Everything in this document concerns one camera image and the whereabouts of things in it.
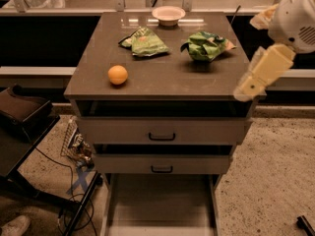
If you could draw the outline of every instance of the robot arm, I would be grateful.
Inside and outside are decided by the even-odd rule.
[[[315,0],[282,0],[268,35],[275,44],[256,51],[234,90],[237,100],[248,101],[263,92],[292,67],[296,53],[315,51]]]

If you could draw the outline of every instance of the black bag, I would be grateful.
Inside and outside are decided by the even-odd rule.
[[[51,110],[50,100],[37,96],[22,96],[19,85],[0,92],[0,125],[14,135],[30,133]]]

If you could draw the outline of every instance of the drawer handle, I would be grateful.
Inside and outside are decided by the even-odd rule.
[[[151,166],[153,173],[171,173],[173,172],[173,166]]]
[[[170,141],[174,141],[176,138],[176,134],[173,133],[171,138],[167,138],[166,136],[155,136],[153,135],[151,132],[149,132],[149,139],[151,141],[161,141],[161,142],[170,142]]]

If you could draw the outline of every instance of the floor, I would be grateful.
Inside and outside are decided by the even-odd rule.
[[[53,160],[70,165],[73,180],[69,167],[56,164],[38,150],[29,156],[20,172],[40,190],[64,198],[71,198],[72,185],[77,195],[75,199],[79,200],[92,174],[85,168],[79,170],[64,156],[63,146],[73,115],[69,106],[56,104],[55,109],[61,120],[38,148]],[[314,105],[266,104],[256,108],[249,133],[236,149],[231,166],[216,189],[222,236],[303,236],[306,233],[296,226],[296,218],[301,215],[315,227],[314,127]],[[92,221],[89,222],[87,213],[84,213],[80,228],[73,235],[99,235],[106,197],[106,185],[97,185],[87,208],[87,213],[93,216]],[[59,211],[59,208],[0,191],[0,224],[26,214],[31,218],[26,236],[60,235]],[[62,230],[63,216],[59,223]],[[184,228],[187,233],[192,227]],[[152,231],[144,231],[143,235],[177,235],[149,232]],[[121,232],[115,235],[131,234]],[[201,230],[197,235],[209,234]]]

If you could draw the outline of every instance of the cabinet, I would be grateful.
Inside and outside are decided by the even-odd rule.
[[[171,53],[137,58],[118,46],[119,40],[144,26]],[[180,52],[180,46],[201,30],[228,38],[237,48],[212,63],[194,62],[187,52]],[[129,74],[121,86],[112,85],[107,77],[108,69],[117,64]],[[247,65],[223,13],[190,12],[174,28],[159,26],[149,12],[104,13],[65,96],[109,188],[112,174],[162,174],[211,176],[214,190],[264,96],[250,102],[233,98]]]

